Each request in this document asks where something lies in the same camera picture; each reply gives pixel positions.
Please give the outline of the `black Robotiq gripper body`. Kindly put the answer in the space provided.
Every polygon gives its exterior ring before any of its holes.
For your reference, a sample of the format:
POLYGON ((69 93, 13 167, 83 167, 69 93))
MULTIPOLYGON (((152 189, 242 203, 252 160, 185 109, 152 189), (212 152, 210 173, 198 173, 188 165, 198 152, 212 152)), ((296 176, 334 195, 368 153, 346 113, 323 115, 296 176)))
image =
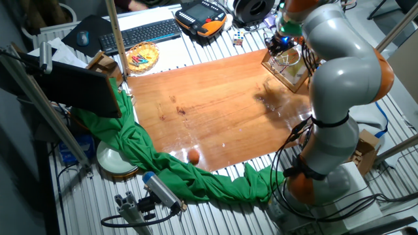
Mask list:
POLYGON ((273 46, 275 50, 289 50, 295 45, 292 37, 282 36, 275 33, 273 37, 273 46))

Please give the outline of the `bare human hand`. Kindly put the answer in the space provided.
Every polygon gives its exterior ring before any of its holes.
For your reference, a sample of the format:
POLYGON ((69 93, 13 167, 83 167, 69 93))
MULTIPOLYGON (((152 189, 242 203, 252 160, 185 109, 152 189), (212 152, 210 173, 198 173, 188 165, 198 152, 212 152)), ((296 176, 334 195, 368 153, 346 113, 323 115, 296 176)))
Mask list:
POLYGON ((135 0, 131 0, 128 4, 128 9, 130 11, 141 11, 141 10, 147 10, 148 6, 145 5, 144 3, 135 1, 135 0))

